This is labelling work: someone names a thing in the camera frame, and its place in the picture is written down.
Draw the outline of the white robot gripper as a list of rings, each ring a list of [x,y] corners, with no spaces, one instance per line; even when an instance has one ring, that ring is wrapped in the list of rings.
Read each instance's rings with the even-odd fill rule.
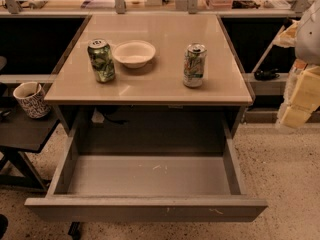
[[[276,126],[278,129],[297,129],[320,107],[320,67],[317,66],[320,65],[320,0],[305,11],[299,23],[297,20],[287,21],[273,44],[283,48],[295,47],[298,59],[288,74]]]

